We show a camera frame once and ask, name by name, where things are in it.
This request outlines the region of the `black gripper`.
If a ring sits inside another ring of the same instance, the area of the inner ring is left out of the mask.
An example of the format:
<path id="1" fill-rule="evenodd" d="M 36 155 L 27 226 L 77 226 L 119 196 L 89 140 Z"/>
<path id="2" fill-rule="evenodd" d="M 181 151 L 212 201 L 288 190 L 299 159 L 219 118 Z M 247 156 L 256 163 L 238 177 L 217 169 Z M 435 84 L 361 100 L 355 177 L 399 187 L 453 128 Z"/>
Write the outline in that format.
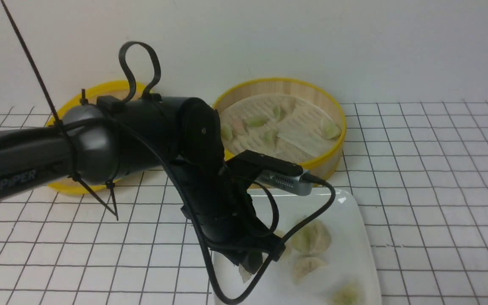
<path id="1" fill-rule="evenodd" d="M 197 237 L 212 251 L 256 274 L 264 255 L 276 262 L 285 247 L 274 234 L 279 210 L 266 225 L 256 215 L 248 189 L 232 177 L 227 161 L 200 166 L 184 159 L 170 162 L 170 175 L 180 193 L 186 218 L 198 229 Z"/>

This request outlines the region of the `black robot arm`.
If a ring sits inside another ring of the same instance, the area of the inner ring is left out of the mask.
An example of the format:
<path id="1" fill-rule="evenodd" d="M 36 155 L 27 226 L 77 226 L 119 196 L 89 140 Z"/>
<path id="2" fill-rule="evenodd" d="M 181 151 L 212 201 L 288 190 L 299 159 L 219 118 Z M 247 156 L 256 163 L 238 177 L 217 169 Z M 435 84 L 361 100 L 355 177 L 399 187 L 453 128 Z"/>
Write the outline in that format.
<path id="1" fill-rule="evenodd" d="M 285 250 L 273 222 L 256 216 L 248 187 L 284 161 L 245 152 L 225 161 L 219 115 L 198 98 L 139 99 L 72 108 L 50 127 L 0 131 L 0 201 L 64 177 L 87 185 L 157 166 L 165 169 L 195 226 L 202 251 L 223 254 L 252 274 Z"/>

